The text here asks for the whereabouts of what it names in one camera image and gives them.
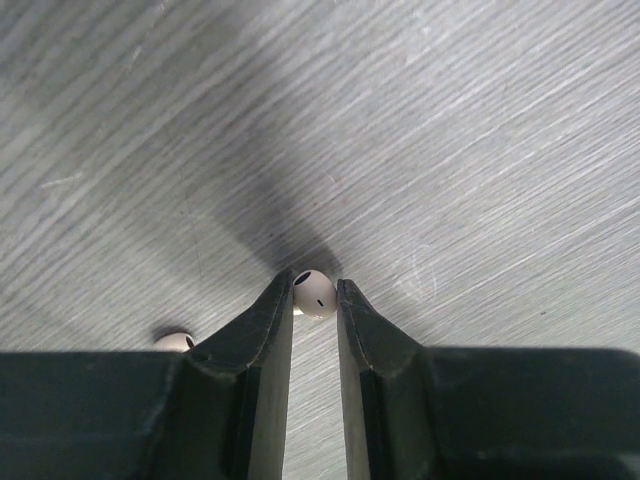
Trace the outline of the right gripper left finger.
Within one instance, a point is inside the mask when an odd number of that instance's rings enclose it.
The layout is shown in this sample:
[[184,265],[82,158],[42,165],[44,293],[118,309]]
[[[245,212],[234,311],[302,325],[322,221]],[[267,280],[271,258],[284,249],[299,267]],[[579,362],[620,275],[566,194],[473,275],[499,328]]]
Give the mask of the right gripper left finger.
[[278,479],[293,276],[186,352],[1,357],[5,479]]

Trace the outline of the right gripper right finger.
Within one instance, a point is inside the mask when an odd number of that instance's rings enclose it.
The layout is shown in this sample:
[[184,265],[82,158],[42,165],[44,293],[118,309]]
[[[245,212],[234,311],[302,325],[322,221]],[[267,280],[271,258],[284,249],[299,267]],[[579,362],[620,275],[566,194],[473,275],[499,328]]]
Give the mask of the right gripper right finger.
[[337,285],[352,479],[635,479],[639,358],[425,346]]

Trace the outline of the beige earbud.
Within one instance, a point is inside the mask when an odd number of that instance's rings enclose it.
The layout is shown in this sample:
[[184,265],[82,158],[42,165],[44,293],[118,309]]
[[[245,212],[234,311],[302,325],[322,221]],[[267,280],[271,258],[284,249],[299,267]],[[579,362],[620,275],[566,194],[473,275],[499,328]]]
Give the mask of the beige earbud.
[[295,314],[324,320],[336,312],[337,291],[324,273],[306,270],[293,281],[293,302]]
[[195,346],[194,338],[183,331],[175,331],[160,336],[153,344],[159,351],[185,352]]

